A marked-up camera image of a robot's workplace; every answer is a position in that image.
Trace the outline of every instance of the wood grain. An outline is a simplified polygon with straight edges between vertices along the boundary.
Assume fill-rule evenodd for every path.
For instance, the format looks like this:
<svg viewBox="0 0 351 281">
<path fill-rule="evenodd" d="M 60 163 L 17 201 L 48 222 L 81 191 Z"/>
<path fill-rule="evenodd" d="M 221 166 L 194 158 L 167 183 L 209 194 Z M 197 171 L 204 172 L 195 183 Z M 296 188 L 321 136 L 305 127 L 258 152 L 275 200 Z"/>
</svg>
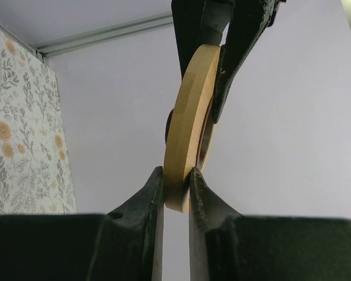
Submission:
<svg viewBox="0 0 351 281">
<path fill-rule="evenodd" d="M 164 201 L 170 209 L 181 212 L 189 209 L 187 180 L 191 169 L 197 165 L 199 142 L 214 91 L 219 52 L 218 46 L 200 46 L 187 67 L 178 92 L 163 170 Z"/>
</svg>

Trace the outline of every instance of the patterned fabric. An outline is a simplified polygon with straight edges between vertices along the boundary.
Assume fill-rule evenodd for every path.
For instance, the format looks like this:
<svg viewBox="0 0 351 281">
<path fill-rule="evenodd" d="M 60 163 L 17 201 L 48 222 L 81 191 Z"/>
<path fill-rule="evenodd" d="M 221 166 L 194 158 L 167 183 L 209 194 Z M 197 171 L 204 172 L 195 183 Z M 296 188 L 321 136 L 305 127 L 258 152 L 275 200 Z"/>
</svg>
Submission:
<svg viewBox="0 0 351 281">
<path fill-rule="evenodd" d="M 0 31 L 0 214 L 75 211 L 55 73 Z"/>
</svg>

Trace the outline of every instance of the wooden object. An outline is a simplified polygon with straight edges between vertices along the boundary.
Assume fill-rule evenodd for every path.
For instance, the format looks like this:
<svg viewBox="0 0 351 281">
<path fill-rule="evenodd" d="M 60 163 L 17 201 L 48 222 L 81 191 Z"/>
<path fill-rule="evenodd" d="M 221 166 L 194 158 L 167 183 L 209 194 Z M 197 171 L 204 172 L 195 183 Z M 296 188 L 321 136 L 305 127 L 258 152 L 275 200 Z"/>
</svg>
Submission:
<svg viewBox="0 0 351 281">
<path fill-rule="evenodd" d="M 202 169 L 213 131 L 210 116 L 220 47 L 202 45 L 184 74 L 170 122 L 164 158 L 164 201 L 168 208 L 189 209 L 188 176 Z"/>
</svg>

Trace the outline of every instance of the wall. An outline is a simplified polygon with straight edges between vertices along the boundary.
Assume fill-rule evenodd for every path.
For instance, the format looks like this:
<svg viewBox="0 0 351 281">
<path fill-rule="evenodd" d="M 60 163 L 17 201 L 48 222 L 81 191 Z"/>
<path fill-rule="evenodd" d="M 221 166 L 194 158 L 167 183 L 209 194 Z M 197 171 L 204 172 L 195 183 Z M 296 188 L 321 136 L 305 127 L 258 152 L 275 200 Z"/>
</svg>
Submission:
<svg viewBox="0 0 351 281">
<path fill-rule="evenodd" d="M 70 212 L 55 73 L 0 31 L 0 214 Z"/>
<path fill-rule="evenodd" d="M 180 70 L 171 27 L 50 59 L 81 212 L 108 212 L 164 156 Z M 244 214 L 351 218 L 351 32 L 338 0 L 287 1 L 230 91 L 205 177 Z M 188 280 L 188 217 L 165 212 L 164 280 Z"/>
</svg>

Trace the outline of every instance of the curved wooden piece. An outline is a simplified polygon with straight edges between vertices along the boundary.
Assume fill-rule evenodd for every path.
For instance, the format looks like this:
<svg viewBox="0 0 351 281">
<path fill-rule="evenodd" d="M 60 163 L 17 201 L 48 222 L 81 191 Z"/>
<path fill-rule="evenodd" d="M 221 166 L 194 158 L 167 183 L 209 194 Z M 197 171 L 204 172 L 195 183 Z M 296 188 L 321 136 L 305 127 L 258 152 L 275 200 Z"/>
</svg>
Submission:
<svg viewBox="0 0 351 281">
<path fill-rule="evenodd" d="M 195 166 L 202 169 L 204 159 L 207 158 L 213 131 L 209 112 L 219 53 L 219 46 L 200 46 L 187 67 L 178 92 L 167 137 L 163 169 L 164 201 L 170 209 L 188 212 L 189 173 Z"/>
</svg>

